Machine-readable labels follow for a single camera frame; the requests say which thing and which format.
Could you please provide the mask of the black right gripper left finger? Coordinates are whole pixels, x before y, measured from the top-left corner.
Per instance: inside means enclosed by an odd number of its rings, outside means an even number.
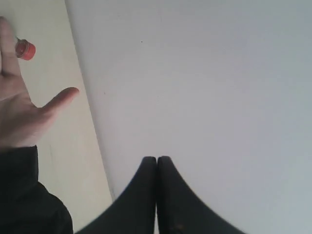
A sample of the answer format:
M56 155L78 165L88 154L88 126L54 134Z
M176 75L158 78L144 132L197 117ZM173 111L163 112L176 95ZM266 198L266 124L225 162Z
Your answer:
M79 234L152 234L156 214L156 158L141 161L122 194Z

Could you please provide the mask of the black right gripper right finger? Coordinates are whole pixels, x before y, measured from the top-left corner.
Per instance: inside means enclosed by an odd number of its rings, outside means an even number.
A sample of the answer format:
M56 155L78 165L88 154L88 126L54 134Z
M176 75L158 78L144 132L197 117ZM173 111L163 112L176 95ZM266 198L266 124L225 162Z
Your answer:
M241 234L192 191L173 161L157 161L157 218L160 234Z

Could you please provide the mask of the black sleeved forearm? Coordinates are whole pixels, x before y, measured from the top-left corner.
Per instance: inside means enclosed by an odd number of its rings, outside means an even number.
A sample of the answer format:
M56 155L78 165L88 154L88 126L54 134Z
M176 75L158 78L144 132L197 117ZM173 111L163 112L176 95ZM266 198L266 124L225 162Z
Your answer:
M36 146L15 148L0 155L0 232L74 232L72 218L66 206L39 182Z

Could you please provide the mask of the person's open bare hand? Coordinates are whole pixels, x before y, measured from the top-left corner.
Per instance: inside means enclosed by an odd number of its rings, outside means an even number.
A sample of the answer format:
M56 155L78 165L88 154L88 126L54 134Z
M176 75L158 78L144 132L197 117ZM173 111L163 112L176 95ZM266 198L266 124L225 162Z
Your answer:
M15 51L15 35L6 18L0 19L0 149L32 147L57 115L79 94L62 90L43 107L31 101Z

